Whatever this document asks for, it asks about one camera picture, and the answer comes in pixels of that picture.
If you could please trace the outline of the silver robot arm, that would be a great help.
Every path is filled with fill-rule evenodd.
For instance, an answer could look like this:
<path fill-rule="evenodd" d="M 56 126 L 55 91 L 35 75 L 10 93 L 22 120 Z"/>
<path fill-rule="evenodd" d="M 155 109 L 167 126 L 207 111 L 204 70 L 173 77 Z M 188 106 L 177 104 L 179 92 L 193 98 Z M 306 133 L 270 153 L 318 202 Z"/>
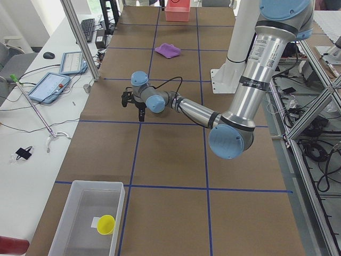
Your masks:
<path fill-rule="evenodd" d="M 310 37 L 314 1 L 261 1 L 255 23 L 256 39 L 228 111 L 220 114 L 182 97 L 178 92 L 158 91 L 143 71 L 131 76 L 132 90 L 122 95 L 122 105 L 134 103 L 144 120 L 170 107 L 196 124 L 210 129 L 209 146 L 220 158 L 240 156 L 253 143 L 254 117 L 268 90 L 286 45 Z"/>

